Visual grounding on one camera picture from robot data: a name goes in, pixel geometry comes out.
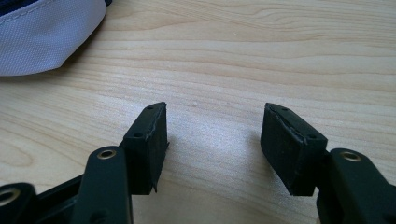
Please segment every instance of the black plastic part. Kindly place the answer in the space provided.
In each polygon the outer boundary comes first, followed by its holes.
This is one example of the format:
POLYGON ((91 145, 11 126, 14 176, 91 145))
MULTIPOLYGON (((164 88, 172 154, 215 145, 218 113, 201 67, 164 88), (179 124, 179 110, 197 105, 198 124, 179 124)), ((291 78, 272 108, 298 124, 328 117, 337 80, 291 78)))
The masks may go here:
POLYGON ((336 148, 325 161, 317 206, 322 224, 396 223, 396 189, 359 152, 336 148))
POLYGON ((262 152, 289 193, 312 196, 327 138, 290 109, 265 105, 262 152))
POLYGON ((157 183, 168 148, 166 103, 147 106, 123 137, 120 147, 128 161, 132 194, 157 191, 157 183))
POLYGON ((66 224, 78 197, 82 175, 49 189, 37 196, 36 224, 66 224))
POLYGON ((35 219, 37 197, 33 185, 17 183, 0 188, 0 223, 26 224, 35 219))
POLYGON ((86 174, 38 196, 30 184, 1 187, 0 223, 68 224, 72 216, 75 217, 74 223, 130 223, 133 221, 132 204, 128 207, 130 195, 149 194, 152 187, 157 187, 167 146, 166 103, 149 105, 125 134, 120 146, 110 147, 123 157, 118 157, 121 161, 111 167, 97 164, 97 160, 92 158, 97 154, 95 151, 90 156, 91 165, 87 166, 86 174), (107 177, 108 173, 101 173, 104 169, 113 175, 107 177), (13 188, 20 191, 19 197, 12 203, 3 205, 10 196, 7 190, 13 188), (89 222, 84 213, 89 213, 89 222))
POLYGON ((120 147, 99 148, 88 158, 71 223, 132 222, 124 150, 120 147))

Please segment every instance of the light wood grain surface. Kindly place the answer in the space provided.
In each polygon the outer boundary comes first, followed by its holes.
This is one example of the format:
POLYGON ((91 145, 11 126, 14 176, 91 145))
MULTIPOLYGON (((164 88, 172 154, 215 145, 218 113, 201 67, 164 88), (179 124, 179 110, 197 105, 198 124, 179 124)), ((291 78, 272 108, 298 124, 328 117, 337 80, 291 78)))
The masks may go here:
POLYGON ((159 192, 135 223, 315 223, 262 155, 266 102, 375 163, 396 185, 393 0, 114 0, 59 69, 0 78, 0 185, 42 192, 168 103, 159 192))

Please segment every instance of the screw hole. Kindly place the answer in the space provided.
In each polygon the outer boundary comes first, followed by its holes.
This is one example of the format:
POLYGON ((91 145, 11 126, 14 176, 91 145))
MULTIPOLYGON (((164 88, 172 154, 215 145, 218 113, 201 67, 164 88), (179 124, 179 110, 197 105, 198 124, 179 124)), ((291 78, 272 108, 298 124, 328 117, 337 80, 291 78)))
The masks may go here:
POLYGON ((18 189, 4 189, 0 192, 0 207, 12 203, 21 194, 18 189))
POLYGON ((98 154, 98 158, 101 160, 107 160, 114 157, 117 154, 117 151, 114 149, 111 150, 104 150, 98 154))
POLYGON ((311 134, 308 135, 308 138, 316 139, 317 137, 314 134, 311 133, 311 134))
POLYGON ((348 161, 361 161, 361 157, 352 152, 341 152, 341 156, 348 161))

